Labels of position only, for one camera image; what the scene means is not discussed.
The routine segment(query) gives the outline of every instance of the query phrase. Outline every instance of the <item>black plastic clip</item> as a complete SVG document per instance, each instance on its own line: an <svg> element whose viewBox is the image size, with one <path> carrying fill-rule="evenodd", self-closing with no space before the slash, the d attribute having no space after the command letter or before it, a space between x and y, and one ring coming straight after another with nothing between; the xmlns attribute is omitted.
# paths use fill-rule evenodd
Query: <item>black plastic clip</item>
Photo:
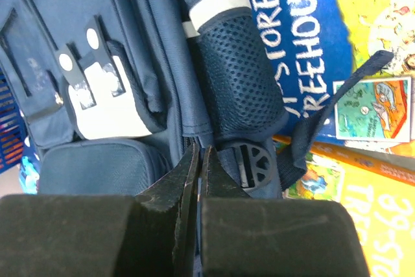
<svg viewBox="0 0 415 277"><path fill-rule="evenodd" d="M112 55L108 49L104 34L96 16L94 16L86 25L85 31L88 44L92 48L92 53L105 73L106 82L109 85L112 96L117 97L124 94L125 87L123 86L123 81L113 62Z"/></svg>
<svg viewBox="0 0 415 277"><path fill-rule="evenodd" d="M241 176L241 187L255 191L266 186L277 174L276 160L262 146L245 141L225 144L222 149L232 148Z"/></svg>
<svg viewBox="0 0 415 277"><path fill-rule="evenodd" d="M64 45L59 51L57 51L55 53L55 57L62 69L65 79L77 93L82 109L86 110L92 106L95 106L97 103L95 102L85 74L83 70L81 70L68 45Z"/></svg>

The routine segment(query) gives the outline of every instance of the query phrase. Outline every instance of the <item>book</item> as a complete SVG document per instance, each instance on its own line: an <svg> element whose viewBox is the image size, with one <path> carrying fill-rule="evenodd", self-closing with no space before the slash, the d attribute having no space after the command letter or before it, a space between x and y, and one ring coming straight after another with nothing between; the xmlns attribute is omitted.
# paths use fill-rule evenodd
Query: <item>book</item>
<svg viewBox="0 0 415 277"><path fill-rule="evenodd" d="M410 141L411 77L362 80L335 106L336 137L347 140ZM343 82L334 82L334 92Z"/></svg>
<svg viewBox="0 0 415 277"><path fill-rule="evenodd" d="M288 143L281 141L279 150ZM307 173L284 197L341 203L355 223L371 276L413 276L414 172L317 143L307 155Z"/></svg>
<svg viewBox="0 0 415 277"><path fill-rule="evenodd" d="M394 59L368 78L415 77L415 0L251 0L251 4L276 83L290 113L281 135L289 136L298 120L321 109L334 94L336 82L346 80L380 49L393 52ZM407 98L412 98L407 111L401 111L401 115L406 113L410 128L405 141L388 139L390 133L386 132L379 140L376 138L382 135L380 132L370 141L367 136L344 137L338 131L341 125L334 112L317 140L415 157L414 84L412 79L407 87ZM385 110L387 116L383 119L382 113L372 119L378 129L395 117ZM370 120L364 114L359 117Z"/></svg>

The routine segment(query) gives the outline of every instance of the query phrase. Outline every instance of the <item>navy strap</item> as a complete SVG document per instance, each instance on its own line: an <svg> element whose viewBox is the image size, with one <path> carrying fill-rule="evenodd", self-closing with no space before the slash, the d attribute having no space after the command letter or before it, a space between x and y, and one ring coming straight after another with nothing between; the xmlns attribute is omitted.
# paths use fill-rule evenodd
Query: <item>navy strap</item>
<svg viewBox="0 0 415 277"><path fill-rule="evenodd" d="M299 121L294 127L291 144L278 154L278 172L282 190L299 180L306 172L305 156L310 151L324 121L330 116L340 98L366 76L372 76L381 70L394 57L388 51L376 52L331 97L329 104L309 118Z"/></svg>

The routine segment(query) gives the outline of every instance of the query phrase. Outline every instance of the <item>yellow book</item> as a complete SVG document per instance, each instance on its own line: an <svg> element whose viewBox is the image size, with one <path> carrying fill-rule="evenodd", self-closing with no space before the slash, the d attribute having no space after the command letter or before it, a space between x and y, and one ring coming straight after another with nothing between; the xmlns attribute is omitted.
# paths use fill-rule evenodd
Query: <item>yellow book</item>
<svg viewBox="0 0 415 277"><path fill-rule="evenodd" d="M288 138L274 137L283 144ZM352 216L374 276L415 276L415 172L315 143L291 199L335 200Z"/></svg>

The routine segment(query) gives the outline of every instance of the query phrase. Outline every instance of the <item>white reflective patch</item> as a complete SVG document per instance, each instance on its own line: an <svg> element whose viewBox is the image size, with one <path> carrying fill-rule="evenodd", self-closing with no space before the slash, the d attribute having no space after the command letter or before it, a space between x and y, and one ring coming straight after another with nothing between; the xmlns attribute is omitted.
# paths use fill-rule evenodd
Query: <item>white reflective patch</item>
<svg viewBox="0 0 415 277"><path fill-rule="evenodd" d="M196 31L218 14L234 8L251 8L249 0L201 0L189 11Z"/></svg>
<svg viewBox="0 0 415 277"><path fill-rule="evenodd" d="M97 50L99 48L99 38L95 29L88 29L86 31L86 39L92 49Z"/></svg>
<svg viewBox="0 0 415 277"><path fill-rule="evenodd" d="M108 79L97 62L85 70L97 105L83 110L75 90L69 87L69 98L77 117L78 129L86 139L148 136L151 132L137 113L131 84L123 64L118 56L114 56L113 61L126 91L122 95L112 96L112 84L104 83L108 82Z"/></svg>
<svg viewBox="0 0 415 277"><path fill-rule="evenodd" d="M183 29L187 39L200 36L191 21L183 22Z"/></svg>
<svg viewBox="0 0 415 277"><path fill-rule="evenodd" d="M71 71L73 69L72 60L67 54L61 54L59 56L59 64L66 71Z"/></svg>

